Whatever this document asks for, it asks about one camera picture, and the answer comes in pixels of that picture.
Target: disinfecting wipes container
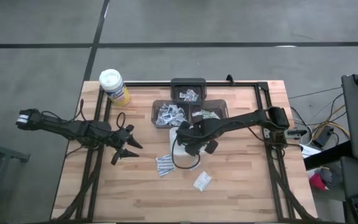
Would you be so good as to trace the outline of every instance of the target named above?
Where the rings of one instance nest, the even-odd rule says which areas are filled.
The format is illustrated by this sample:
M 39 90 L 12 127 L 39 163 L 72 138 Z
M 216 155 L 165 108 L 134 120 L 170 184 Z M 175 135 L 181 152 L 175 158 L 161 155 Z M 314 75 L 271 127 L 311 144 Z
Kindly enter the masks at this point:
M 99 82 L 114 105 L 124 106 L 129 102 L 128 89 L 117 70 L 107 69 L 103 71 L 99 76 Z

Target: white lid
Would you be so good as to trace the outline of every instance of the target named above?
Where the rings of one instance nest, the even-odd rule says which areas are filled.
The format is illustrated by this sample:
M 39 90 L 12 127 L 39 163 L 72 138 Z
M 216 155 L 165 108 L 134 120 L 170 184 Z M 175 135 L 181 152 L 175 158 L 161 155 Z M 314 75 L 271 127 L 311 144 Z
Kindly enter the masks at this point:
M 107 69 L 100 73 L 100 85 L 104 90 L 115 90 L 122 84 L 122 77 L 117 70 Z

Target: concrete floor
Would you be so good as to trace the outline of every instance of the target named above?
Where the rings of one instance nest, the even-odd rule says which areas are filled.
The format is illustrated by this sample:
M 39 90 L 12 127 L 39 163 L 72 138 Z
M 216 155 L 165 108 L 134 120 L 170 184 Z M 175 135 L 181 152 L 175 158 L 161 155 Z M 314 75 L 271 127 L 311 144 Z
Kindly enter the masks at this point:
M 0 44 L 92 43 L 103 0 L 0 0 Z M 100 42 L 358 42 L 358 0 L 111 0 Z M 0 49 L 0 145 L 30 153 L 13 162 L 0 222 L 48 220 L 67 141 L 20 131 L 19 110 L 74 115 L 90 49 Z M 115 68 L 125 80 L 203 77 L 284 80 L 288 96 L 340 86 L 358 73 L 358 47 L 98 49 L 90 80 Z M 306 121 L 340 90 L 290 100 Z M 311 122 L 324 120 L 329 108 Z M 347 127 L 346 118 L 338 123 Z M 341 141 L 344 136 L 338 131 Z M 319 216 L 329 196 L 315 194 Z

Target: wooden tabletop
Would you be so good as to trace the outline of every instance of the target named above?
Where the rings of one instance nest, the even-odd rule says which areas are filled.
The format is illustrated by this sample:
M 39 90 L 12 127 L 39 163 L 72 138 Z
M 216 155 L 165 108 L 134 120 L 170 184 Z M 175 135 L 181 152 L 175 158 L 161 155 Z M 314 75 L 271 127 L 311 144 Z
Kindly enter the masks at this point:
M 268 81 L 274 106 L 285 108 L 293 125 L 290 104 L 283 81 Z M 203 155 L 194 171 L 176 169 L 159 177 L 156 157 L 170 153 L 169 129 L 157 129 L 150 121 L 154 100 L 169 100 L 167 87 L 129 87 L 130 103 L 110 110 L 110 124 L 116 127 L 120 112 L 126 124 L 133 124 L 133 135 L 143 146 L 128 150 L 140 157 L 125 158 L 116 166 L 110 164 L 113 148 L 104 151 L 94 214 L 95 222 L 262 222 L 277 221 L 263 142 L 249 130 L 240 129 L 218 138 L 213 155 Z M 99 82 L 85 82 L 86 119 L 93 119 Z M 255 91 L 251 87 L 208 87 L 207 100 L 226 100 L 229 116 L 250 113 L 257 109 Z M 105 103 L 101 110 L 103 117 Z M 261 136 L 261 128 L 252 128 Z M 78 148 L 71 142 L 68 152 Z M 285 149 L 285 166 L 291 191 L 306 210 L 316 217 L 302 155 L 297 147 Z M 86 149 L 71 154 L 63 166 L 52 218 L 59 216 L 78 193 L 86 158 Z M 204 192 L 193 187 L 197 176 L 205 171 L 212 181 Z M 280 194 L 284 211 L 284 196 Z

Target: red object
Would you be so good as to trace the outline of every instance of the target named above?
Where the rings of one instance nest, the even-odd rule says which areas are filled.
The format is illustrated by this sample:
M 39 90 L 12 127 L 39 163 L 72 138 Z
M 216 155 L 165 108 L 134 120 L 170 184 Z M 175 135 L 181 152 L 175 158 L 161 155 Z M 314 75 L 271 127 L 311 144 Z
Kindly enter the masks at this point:
M 309 183 L 310 185 L 317 187 L 320 190 L 326 190 L 319 174 L 314 174 L 313 176 L 311 176 L 309 179 Z

